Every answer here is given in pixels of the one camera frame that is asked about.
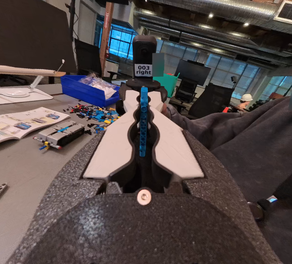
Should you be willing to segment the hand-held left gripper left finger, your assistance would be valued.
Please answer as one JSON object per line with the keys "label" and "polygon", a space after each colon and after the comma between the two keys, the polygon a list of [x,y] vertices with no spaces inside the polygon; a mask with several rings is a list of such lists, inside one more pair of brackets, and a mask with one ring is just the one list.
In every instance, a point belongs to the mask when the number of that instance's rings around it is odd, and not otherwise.
{"label": "hand-held left gripper left finger", "polygon": [[84,173],[85,179],[130,181],[136,172],[134,141],[138,135],[135,106],[103,134]]}

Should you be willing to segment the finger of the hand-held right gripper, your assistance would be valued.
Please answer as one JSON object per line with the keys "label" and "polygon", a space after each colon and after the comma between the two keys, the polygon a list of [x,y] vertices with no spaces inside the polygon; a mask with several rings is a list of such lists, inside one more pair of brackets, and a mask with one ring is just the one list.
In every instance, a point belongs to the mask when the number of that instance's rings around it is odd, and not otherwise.
{"label": "finger of the hand-held right gripper", "polygon": [[148,97],[150,98],[150,101],[148,102],[148,105],[150,107],[153,107],[155,109],[163,108],[163,101],[162,101],[161,93],[159,91],[148,92]]}
{"label": "finger of the hand-held right gripper", "polygon": [[137,98],[139,97],[140,93],[135,90],[126,90],[125,92],[125,100],[123,102],[126,118],[133,118],[134,113],[139,108],[139,102]]}

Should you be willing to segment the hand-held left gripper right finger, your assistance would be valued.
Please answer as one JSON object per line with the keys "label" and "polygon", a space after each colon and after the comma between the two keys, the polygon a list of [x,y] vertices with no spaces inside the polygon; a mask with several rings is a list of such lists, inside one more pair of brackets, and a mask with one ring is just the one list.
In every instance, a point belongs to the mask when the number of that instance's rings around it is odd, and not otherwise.
{"label": "hand-held left gripper right finger", "polygon": [[191,150],[183,129],[150,106],[151,129],[156,136],[152,149],[152,173],[156,180],[203,178],[204,173]]}

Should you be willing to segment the blue perforated building beam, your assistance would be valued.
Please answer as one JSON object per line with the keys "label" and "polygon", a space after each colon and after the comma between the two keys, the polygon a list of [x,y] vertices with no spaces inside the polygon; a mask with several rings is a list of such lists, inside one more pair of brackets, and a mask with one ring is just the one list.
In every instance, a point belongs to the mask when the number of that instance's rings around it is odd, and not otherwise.
{"label": "blue perforated building beam", "polygon": [[146,140],[147,140],[147,128],[148,128],[148,88],[141,88],[141,112],[140,112],[140,157],[145,157],[146,154]]}

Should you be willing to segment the grey desk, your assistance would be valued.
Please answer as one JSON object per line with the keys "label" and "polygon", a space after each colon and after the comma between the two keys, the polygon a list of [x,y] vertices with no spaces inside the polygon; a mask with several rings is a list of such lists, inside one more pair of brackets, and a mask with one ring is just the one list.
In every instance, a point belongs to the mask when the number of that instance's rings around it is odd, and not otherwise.
{"label": "grey desk", "polygon": [[62,150],[40,151],[40,144],[33,140],[37,133],[1,142],[0,179],[8,189],[0,202],[0,263],[5,263],[21,242],[55,176],[95,136],[84,134]]}

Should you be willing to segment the teal felt bag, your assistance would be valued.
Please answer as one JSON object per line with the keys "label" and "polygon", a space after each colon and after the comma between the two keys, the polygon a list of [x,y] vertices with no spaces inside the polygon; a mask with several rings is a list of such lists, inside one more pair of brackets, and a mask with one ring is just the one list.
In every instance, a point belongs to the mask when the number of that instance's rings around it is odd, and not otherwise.
{"label": "teal felt bag", "polygon": [[179,75],[180,73],[178,76],[164,73],[163,76],[153,77],[153,80],[158,81],[161,86],[165,87],[168,93],[167,97],[171,98],[173,96]]}

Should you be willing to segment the black padded office chair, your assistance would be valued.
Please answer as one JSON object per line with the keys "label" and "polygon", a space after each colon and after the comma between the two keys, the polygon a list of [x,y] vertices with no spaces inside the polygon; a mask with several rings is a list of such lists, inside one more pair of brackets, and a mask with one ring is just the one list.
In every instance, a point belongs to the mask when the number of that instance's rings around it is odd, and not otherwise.
{"label": "black padded office chair", "polygon": [[191,103],[196,94],[197,84],[198,82],[193,79],[183,78],[175,93],[175,99],[181,102]]}

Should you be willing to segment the pile of small building pieces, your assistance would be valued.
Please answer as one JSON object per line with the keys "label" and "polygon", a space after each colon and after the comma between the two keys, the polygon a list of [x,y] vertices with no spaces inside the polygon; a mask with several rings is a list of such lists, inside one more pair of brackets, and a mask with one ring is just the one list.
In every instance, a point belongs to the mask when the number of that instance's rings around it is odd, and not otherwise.
{"label": "pile of small building pieces", "polygon": [[76,114],[79,118],[86,121],[93,121],[87,124],[88,129],[85,134],[98,134],[104,132],[112,123],[120,118],[120,115],[114,108],[99,107],[94,105],[77,104],[74,107],[68,105],[64,112]]}

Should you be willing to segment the pile of clear plastic bags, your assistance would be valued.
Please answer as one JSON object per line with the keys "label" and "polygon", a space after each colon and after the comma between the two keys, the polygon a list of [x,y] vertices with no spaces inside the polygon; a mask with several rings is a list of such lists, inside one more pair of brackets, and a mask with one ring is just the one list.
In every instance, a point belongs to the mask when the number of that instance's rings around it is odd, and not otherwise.
{"label": "pile of clear plastic bags", "polygon": [[103,91],[106,100],[117,92],[115,85],[103,80],[93,72],[81,78],[79,82]]}

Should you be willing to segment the blue plastic bin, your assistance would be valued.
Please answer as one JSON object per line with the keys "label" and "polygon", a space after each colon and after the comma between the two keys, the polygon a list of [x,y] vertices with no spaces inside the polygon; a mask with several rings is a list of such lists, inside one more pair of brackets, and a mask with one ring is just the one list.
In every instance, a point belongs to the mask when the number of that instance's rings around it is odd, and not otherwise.
{"label": "blue plastic bin", "polygon": [[63,94],[86,103],[108,107],[115,104],[119,98],[119,86],[115,86],[115,93],[108,99],[105,98],[103,90],[94,88],[92,86],[81,83],[79,80],[84,78],[85,75],[64,75],[61,79],[61,86]]}

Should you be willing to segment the large black display screen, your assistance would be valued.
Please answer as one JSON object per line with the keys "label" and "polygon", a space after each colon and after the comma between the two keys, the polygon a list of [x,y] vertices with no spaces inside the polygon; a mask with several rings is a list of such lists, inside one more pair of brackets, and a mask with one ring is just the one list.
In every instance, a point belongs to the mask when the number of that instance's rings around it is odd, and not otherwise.
{"label": "large black display screen", "polygon": [[197,85],[203,86],[211,68],[195,64],[186,60],[180,60],[174,76],[178,79],[192,79],[197,82]]}

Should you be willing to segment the grey black motor block assembly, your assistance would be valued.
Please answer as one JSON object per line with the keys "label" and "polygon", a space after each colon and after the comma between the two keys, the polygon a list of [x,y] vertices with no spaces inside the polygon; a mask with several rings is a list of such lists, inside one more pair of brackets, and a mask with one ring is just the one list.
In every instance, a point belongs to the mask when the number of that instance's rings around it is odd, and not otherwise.
{"label": "grey black motor block assembly", "polygon": [[59,150],[81,137],[84,133],[85,125],[69,120],[40,131],[33,139],[42,143],[42,147],[39,150],[47,150],[49,148]]}

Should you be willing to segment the black mesh office chair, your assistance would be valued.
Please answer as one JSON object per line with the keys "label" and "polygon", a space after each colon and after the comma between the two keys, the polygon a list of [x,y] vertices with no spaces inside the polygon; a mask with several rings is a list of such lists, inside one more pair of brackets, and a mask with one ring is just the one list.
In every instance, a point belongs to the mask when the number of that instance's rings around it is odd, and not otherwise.
{"label": "black mesh office chair", "polygon": [[213,113],[222,112],[228,107],[234,88],[227,88],[209,83],[204,92],[190,107],[188,114],[181,115],[191,120],[199,119]]}

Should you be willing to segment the open instruction booklet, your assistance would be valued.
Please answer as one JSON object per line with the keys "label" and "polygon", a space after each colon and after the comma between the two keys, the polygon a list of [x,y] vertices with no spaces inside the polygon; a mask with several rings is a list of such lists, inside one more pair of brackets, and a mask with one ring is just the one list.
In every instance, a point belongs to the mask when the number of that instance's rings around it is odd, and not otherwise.
{"label": "open instruction booklet", "polygon": [[51,126],[70,115],[44,107],[31,111],[0,115],[0,142],[20,140],[35,130]]}

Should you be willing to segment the black partition panel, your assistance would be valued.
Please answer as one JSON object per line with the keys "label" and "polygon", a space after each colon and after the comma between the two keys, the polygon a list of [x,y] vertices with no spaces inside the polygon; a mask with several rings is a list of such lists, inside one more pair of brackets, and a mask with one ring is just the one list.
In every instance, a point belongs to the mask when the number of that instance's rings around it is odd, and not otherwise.
{"label": "black partition panel", "polygon": [[0,0],[0,65],[76,73],[66,12],[42,0]]}

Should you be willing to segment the white wooden-top laptop stand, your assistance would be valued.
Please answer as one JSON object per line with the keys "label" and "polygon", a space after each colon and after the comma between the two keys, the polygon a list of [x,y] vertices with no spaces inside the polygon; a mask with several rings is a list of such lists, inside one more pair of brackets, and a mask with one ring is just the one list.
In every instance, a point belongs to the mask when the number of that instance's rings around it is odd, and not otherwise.
{"label": "white wooden-top laptop stand", "polygon": [[53,96],[44,93],[43,91],[36,89],[43,77],[62,77],[66,73],[61,72],[60,69],[64,65],[65,60],[62,59],[62,63],[58,70],[49,69],[28,69],[11,66],[0,66],[1,75],[27,75],[36,76],[34,81],[28,86],[24,87],[1,87],[0,89],[0,105],[22,103],[22,102],[34,102],[45,101],[53,99]]}

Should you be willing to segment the white ceiling air vent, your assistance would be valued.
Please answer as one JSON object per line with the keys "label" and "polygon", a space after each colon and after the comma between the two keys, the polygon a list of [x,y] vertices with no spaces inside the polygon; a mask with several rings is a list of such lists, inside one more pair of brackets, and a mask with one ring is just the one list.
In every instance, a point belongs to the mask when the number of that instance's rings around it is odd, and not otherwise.
{"label": "white ceiling air vent", "polygon": [[292,24],[292,1],[283,0],[273,20]]}

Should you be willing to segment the wooden support post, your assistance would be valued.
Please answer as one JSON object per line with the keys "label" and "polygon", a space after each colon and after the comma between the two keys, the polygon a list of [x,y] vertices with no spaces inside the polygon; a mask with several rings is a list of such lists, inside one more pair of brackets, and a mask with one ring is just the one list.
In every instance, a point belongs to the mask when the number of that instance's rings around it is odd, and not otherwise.
{"label": "wooden support post", "polygon": [[101,76],[104,76],[105,61],[108,55],[108,42],[111,31],[111,22],[113,15],[114,3],[106,2],[104,25],[100,44],[100,62],[101,62]]}

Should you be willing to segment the silver ventilation duct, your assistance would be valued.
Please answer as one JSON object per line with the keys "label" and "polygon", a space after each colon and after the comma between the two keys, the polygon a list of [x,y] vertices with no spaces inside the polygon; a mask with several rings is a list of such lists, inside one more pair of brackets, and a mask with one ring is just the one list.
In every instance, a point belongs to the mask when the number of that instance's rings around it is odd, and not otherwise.
{"label": "silver ventilation duct", "polygon": [[248,23],[275,31],[287,32],[288,23],[275,21],[279,5],[258,3],[250,0],[150,0],[160,4],[171,5],[182,9],[203,14],[212,13],[214,16],[227,20]]}

